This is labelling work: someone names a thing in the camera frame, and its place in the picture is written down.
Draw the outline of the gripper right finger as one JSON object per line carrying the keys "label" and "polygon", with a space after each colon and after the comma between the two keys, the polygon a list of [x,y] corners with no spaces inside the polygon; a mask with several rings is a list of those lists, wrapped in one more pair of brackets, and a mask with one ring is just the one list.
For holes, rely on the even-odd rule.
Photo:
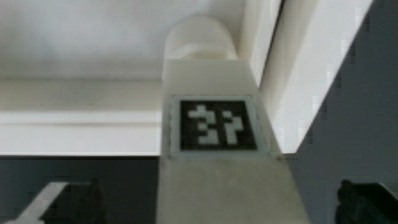
{"label": "gripper right finger", "polygon": [[336,224],[398,224],[398,183],[341,181]]}

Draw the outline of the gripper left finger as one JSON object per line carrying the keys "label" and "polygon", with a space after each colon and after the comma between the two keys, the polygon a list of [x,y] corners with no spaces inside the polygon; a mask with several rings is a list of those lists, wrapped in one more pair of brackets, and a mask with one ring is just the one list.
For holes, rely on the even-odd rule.
{"label": "gripper left finger", "polygon": [[105,224],[99,183],[50,182],[10,224]]}

